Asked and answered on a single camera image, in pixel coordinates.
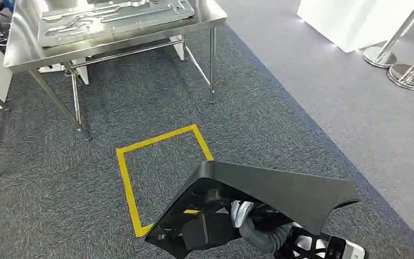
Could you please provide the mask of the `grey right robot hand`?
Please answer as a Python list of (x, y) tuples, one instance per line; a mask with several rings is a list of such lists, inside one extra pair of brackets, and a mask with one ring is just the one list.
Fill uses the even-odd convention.
[(231, 203), (231, 221), (235, 228), (240, 228), (245, 222), (248, 214), (253, 209), (254, 203), (250, 201), (234, 200)]

